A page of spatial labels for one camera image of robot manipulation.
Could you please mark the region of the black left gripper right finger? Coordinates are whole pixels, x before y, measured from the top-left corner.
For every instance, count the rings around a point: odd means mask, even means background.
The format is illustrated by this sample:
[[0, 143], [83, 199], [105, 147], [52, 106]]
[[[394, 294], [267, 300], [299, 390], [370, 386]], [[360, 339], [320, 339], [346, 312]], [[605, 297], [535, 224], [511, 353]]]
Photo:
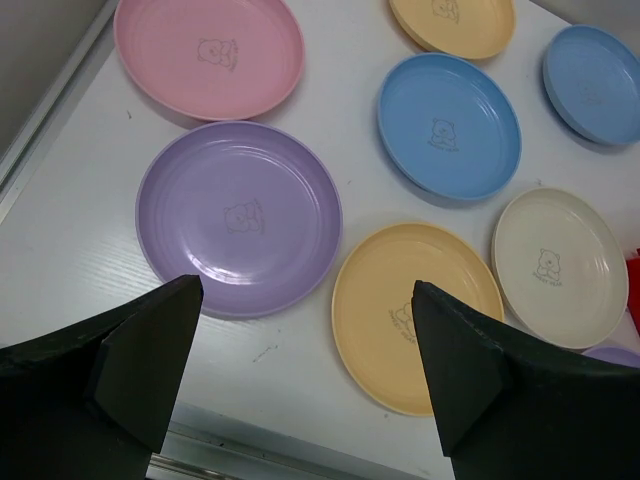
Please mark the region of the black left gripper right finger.
[[418, 281], [411, 301], [458, 479], [635, 479], [639, 372], [575, 353]]

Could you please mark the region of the cream plastic plate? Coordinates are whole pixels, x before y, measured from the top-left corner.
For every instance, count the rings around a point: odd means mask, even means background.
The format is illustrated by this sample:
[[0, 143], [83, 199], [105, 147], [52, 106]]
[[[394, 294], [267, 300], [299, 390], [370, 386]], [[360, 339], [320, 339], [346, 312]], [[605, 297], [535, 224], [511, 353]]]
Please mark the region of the cream plastic plate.
[[591, 348], [626, 309], [622, 250], [601, 216], [567, 191], [540, 187], [514, 198], [496, 223], [491, 259], [512, 314], [551, 344]]

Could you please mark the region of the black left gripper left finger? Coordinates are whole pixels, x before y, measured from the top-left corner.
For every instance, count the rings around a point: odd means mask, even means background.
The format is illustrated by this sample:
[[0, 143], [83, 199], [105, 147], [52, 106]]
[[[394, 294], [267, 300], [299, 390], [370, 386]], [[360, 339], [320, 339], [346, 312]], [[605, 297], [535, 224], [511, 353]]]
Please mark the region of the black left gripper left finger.
[[1, 350], [4, 479], [142, 479], [203, 301], [196, 275]]

